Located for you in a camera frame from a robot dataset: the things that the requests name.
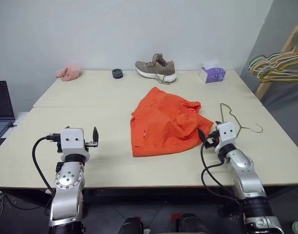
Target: sneaker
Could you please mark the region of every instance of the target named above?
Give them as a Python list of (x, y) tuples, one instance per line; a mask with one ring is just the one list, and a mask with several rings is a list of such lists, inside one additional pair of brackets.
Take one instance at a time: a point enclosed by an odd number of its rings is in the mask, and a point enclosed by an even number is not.
[(174, 62), (165, 61), (162, 54), (155, 54), (152, 62), (137, 61), (135, 66), (140, 75), (157, 79), (162, 84), (170, 84), (177, 77)]

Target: orange cloth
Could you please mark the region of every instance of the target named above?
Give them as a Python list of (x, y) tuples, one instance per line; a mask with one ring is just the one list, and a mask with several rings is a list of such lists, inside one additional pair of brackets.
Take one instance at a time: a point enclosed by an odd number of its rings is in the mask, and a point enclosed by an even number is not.
[(134, 157), (166, 155), (201, 143), (197, 128), (207, 136), (213, 122), (198, 114), (201, 104), (152, 88), (131, 114)]

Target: black tape roll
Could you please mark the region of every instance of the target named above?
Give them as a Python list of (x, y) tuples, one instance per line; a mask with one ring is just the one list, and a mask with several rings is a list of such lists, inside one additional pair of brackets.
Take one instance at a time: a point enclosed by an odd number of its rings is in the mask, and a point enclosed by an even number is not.
[(112, 70), (112, 76), (113, 76), (113, 78), (115, 78), (115, 79), (120, 79), (120, 78), (123, 77), (123, 72), (122, 72), (122, 70), (119, 69), (119, 68), (113, 69), (113, 70)]

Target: purple tissue box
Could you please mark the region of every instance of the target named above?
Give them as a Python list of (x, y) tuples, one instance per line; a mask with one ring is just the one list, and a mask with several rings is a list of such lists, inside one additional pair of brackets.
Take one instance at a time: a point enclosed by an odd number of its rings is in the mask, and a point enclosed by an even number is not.
[(207, 70), (204, 67), (202, 67), (199, 76), (204, 81), (204, 83), (211, 83), (222, 81), (224, 79), (225, 74), (226, 71), (220, 67), (214, 67)]

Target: pink plush toy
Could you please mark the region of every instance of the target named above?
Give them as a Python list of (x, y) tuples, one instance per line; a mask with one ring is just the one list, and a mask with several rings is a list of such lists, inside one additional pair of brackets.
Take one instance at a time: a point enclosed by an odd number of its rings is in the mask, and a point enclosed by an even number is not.
[(62, 81), (69, 81), (75, 78), (78, 78), (82, 73), (81, 68), (78, 66), (67, 66), (64, 69), (56, 71), (56, 77), (61, 78)]

